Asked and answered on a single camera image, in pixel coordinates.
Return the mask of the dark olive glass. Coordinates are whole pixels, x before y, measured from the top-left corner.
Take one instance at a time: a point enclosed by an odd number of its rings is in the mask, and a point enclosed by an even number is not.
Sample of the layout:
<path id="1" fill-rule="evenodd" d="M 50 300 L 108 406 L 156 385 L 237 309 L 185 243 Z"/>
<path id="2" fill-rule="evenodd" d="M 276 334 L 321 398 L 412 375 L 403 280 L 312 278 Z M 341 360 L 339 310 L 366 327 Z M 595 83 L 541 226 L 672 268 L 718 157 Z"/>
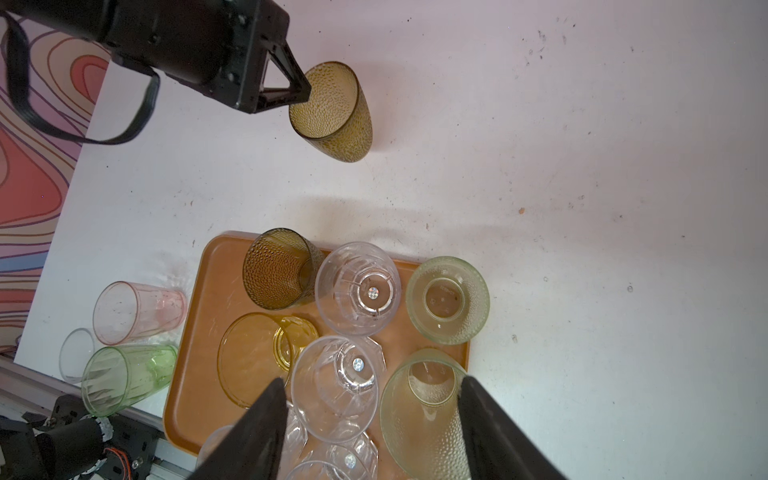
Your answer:
<path id="1" fill-rule="evenodd" d="M 324 259 L 325 254 L 296 231 L 270 229 L 245 254 L 242 278 L 246 294 L 266 310 L 312 302 Z"/>

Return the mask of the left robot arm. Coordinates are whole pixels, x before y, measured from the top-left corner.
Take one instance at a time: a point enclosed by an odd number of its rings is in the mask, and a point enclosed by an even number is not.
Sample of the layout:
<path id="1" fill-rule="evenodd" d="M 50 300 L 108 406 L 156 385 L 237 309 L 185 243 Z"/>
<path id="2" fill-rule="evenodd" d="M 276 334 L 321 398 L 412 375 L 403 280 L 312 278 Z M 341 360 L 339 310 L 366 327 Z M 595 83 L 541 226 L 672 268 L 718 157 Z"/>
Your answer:
<path id="1" fill-rule="evenodd" d="M 4 1 L 1 8 L 244 113 L 310 97 L 287 42 L 290 16 L 274 1 Z"/>

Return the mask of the yellow glass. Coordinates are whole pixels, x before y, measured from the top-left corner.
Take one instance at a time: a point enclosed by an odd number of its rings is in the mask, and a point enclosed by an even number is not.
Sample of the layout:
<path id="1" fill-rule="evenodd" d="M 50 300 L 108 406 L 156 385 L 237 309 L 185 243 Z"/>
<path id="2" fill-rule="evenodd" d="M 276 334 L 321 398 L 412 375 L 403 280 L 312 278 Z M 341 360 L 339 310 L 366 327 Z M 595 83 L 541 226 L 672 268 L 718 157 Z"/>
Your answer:
<path id="1" fill-rule="evenodd" d="M 308 319 L 248 313 L 228 327 L 217 354 L 217 375 L 227 397 L 250 407 L 275 379 L 289 381 L 295 360 L 319 338 Z"/>

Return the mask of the tall pale green glass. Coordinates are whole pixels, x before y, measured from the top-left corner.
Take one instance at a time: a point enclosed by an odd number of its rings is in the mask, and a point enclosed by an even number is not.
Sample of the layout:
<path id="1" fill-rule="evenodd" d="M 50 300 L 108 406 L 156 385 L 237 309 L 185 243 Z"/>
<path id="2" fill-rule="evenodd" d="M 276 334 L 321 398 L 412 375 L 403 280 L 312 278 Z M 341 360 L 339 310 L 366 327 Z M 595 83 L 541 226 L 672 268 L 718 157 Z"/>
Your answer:
<path id="1" fill-rule="evenodd" d="M 465 369 L 447 353 L 421 349 L 384 387 L 379 425 L 394 461 L 413 479 L 469 479 L 458 410 Z"/>

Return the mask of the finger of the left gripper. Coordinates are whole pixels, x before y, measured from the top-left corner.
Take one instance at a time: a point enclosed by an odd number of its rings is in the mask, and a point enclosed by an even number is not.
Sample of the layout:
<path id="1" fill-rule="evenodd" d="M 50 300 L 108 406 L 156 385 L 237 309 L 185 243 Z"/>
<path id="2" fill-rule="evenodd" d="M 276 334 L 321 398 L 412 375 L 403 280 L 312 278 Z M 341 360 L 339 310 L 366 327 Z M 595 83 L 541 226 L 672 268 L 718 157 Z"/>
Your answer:
<path id="1" fill-rule="evenodd" d="M 264 61 L 258 84 L 257 110 L 268 111 L 284 106 L 305 103 L 310 99 L 311 84 L 301 70 L 287 43 L 266 43 Z M 284 87 L 267 87 L 266 76 L 274 65 L 288 82 Z"/>

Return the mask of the pink glass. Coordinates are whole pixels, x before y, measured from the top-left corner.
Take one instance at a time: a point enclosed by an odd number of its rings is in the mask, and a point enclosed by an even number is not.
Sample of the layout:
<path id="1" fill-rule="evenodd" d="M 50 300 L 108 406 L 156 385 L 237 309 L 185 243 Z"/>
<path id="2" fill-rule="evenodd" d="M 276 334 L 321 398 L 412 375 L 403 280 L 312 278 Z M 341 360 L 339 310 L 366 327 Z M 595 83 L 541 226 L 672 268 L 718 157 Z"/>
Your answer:
<path id="1" fill-rule="evenodd" d="M 186 308 L 186 297 L 179 290 L 116 281 L 96 300 L 92 327 L 102 344 L 119 345 L 175 329 Z"/>

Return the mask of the bright green glass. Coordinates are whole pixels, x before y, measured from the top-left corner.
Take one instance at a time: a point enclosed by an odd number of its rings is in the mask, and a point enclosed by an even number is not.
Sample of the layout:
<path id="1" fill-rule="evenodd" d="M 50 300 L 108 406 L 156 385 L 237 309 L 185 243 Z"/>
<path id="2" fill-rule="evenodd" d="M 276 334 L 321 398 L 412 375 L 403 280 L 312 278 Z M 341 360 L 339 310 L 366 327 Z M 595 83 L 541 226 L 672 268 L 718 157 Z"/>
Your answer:
<path id="1" fill-rule="evenodd" d="M 150 397 L 171 382 L 178 350 L 166 345 L 123 345 L 95 352 L 80 383 L 87 411 L 108 417 Z"/>

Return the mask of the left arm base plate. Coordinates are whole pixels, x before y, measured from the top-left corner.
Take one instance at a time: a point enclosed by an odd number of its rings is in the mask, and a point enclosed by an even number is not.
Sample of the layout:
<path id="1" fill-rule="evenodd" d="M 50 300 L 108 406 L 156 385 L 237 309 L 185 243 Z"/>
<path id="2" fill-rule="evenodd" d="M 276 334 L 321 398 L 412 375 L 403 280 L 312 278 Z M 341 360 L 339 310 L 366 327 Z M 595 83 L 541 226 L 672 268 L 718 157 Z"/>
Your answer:
<path id="1" fill-rule="evenodd" d="M 94 417 L 73 395 L 59 397 L 50 416 L 26 412 L 44 479 L 145 479 L 161 433 L 122 414 Z"/>

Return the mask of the small pale green glass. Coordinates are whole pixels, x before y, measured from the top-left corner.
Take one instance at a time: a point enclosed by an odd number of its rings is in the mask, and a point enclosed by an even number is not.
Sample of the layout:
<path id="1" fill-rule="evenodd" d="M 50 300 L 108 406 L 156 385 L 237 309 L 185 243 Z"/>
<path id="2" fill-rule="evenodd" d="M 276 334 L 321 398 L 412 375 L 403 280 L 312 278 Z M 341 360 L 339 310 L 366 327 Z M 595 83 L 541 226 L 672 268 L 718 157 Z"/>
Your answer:
<path id="1" fill-rule="evenodd" d="M 425 338 L 442 345 L 470 341 L 485 326 L 490 293 L 467 261 L 439 256 L 420 264 L 407 282 L 409 318 Z"/>

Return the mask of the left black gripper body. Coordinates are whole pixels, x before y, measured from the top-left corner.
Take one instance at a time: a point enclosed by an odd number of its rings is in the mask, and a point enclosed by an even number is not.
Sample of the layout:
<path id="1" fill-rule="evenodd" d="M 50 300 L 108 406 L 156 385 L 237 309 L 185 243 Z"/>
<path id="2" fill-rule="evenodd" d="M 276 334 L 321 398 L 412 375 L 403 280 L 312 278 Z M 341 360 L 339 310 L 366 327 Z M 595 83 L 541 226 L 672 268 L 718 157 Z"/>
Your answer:
<path id="1" fill-rule="evenodd" d="M 266 43 L 287 43 L 274 1 L 117 1 L 104 38 L 126 66 L 143 65 L 255 114 Z"/>

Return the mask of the brown glass back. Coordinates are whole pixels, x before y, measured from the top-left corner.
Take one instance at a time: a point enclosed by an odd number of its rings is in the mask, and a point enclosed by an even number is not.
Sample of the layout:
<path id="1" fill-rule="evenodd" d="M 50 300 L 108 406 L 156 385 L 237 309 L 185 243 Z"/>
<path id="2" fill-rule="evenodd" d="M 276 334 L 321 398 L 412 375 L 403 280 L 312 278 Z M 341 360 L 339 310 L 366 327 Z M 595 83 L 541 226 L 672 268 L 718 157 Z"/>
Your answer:
<path id="1" fill-rule="evenodd" d="M 306 72 L 309 100 L 289 107 L 293 130 L 321 153 L 341 162 L 362 160 L 373 143 L 370 110 L 357 75 L 329 61 Z"/>

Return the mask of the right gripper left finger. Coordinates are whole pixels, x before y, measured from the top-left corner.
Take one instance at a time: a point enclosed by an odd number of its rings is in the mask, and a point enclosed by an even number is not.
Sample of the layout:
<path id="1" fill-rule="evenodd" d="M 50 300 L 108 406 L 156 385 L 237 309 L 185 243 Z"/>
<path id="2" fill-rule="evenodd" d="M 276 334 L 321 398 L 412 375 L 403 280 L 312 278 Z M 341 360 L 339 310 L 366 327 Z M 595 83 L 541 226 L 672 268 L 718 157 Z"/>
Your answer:
<path id="1" fill-rule="evenodd" d="M 276 479 L 287 417 L 285 384 L 276 378 L 189 479 Z"/>

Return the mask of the small clear glass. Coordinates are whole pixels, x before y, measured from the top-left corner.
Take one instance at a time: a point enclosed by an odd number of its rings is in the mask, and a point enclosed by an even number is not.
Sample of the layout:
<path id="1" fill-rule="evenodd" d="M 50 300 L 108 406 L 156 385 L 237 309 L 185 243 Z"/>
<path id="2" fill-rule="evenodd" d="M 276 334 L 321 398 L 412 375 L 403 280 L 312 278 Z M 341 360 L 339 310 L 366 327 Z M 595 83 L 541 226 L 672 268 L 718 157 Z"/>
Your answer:
<path id="1" fill-rule="evenodd" d="M 85 367 L 96 350 L 97 342 L 91 329 L 78 328 L 70 332 L 59 352 L 62 379 L 71 384 L 81 382 Z"/>

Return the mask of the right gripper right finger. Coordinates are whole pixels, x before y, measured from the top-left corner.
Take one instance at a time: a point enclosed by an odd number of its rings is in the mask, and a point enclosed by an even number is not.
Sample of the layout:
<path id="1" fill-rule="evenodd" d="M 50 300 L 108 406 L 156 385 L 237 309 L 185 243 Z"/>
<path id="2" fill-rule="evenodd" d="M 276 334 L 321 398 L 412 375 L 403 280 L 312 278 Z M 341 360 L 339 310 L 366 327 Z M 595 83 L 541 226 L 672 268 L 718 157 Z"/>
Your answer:
<path id="1" fill-rule="evenodd" d="M 476 378 L 463 378 L 458 411 L 473 479 L 565 480 Z"/>

